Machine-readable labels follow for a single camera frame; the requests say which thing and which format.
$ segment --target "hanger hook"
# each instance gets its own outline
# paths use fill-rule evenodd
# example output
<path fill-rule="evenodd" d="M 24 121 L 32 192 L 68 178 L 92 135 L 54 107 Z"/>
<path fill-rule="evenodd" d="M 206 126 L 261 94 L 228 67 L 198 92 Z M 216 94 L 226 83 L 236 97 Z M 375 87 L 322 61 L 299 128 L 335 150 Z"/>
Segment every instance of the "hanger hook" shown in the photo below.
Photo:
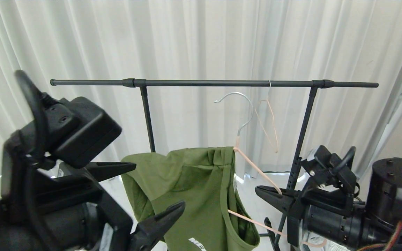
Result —
<path fill-rule="evenodd" d="M 224 98 L 226 98 L 227 96 L 232 95 L 232 94 L 238 94 L 238 95 L 245 97 L 247 99 L 247 101 L 249 102 L 249 106 L 251 107 L 251 110 L 252 110 L 251 118 L 238 129 L 237 136 L 239 137 L 241 129 L 243 129 L 243 127 L 245 127 L 247 124 L 249 124 L 249 122 L 251 122 L 252 118 L 254 117 L 254 106 L 252 105 L 251 100 L 246 95 L 242 94 L 241 92 L 230 92 L 230 93 L 224 95 L 224 97 L 222 97 L 220 100 L 215 100 L 214 103 L 219 103 Z"/>

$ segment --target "green garment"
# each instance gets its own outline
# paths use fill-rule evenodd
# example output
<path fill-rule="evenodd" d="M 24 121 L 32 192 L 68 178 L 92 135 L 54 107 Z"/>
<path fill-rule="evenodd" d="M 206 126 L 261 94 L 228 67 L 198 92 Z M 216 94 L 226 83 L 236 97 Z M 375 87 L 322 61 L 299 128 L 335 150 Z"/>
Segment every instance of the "green garment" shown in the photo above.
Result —
<path fill-rule="evenodd" d="M 164 236 L 169 251 L 250 251 L 260 243 L 254 224 L 228 213 L 249 217 L 234 188 L 232 147 L 135 154 L 122 161 L 137 164 L 122 180 L 138 221 L 185 200 L 183 215 Z"/>

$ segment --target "horizontal bar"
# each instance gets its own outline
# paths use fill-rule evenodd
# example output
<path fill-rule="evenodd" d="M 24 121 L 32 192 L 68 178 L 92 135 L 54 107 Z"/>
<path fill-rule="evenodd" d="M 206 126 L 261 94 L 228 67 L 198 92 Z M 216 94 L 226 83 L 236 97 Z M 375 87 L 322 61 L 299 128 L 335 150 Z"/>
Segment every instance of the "horizontal bar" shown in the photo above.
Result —
<path fill-rule="evenodd" d="M 378 83 L 334 82 L 334 81 L 200 81 L 200 80 L 146 80 L 128 78 L 123 80 L 56 80 L 51 85 L 117 85 L 126 87 L 142 86 L 230 86 L 230 87 L 364 87 L 376 88 Z"/>

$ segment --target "black cylindrical motor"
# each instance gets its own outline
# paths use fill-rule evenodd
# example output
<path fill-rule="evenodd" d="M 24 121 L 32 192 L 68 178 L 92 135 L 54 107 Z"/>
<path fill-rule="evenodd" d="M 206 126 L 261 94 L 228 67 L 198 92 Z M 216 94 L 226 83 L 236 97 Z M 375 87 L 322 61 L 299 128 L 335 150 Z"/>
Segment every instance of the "black cylindrical motor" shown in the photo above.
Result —
<path fill-rule="evenodd" d="M 373 164 L 367 205 L 355 202 L 351 217 L 309 206 L 304 219 L 309 231 L 351 250 L 388 242 L 402 221 L 402 159 L 382 159 Z"/>
<path fill-rule="evenodd" d="M 103 226 L 99 224 L 96 205 L 84 203 L 43 216 L 60 246 L 65 250 L 92 249 L 100 240 Z M 25 224 L 7 222 L 4 206 L 0 200 L 0 250 L 42 251 L 37 236 Z"/>

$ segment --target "curtain fold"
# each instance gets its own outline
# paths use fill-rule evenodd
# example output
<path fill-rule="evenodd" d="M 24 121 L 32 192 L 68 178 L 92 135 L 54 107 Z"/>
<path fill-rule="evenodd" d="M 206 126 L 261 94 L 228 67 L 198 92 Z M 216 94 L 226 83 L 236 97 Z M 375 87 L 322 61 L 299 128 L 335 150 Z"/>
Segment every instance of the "curtain fold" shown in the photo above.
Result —
<path fill-rule="evenodd" d="M 320 144 L 357 147 L 357 173 L 402 66 L 402 1 L 0 1 L 1 147 L 32 115 L 13 78 L 25 70 L 55 98 L 85 96 L 122 127 L 95 161 L 149 151 L 139 89 L 59 86 L 55 79 L 258 79 L 379 82 L 319 90 L 301 156 Z M 263 170 L 290 169 L 308 88 L 150 87 L 156 150 L 226 146 L 251 115 L 243 92 L 279 139 L 273 152 L 257 119 L 240 148 Z M 237 158 L 237 174 L 255 175 Z"/>

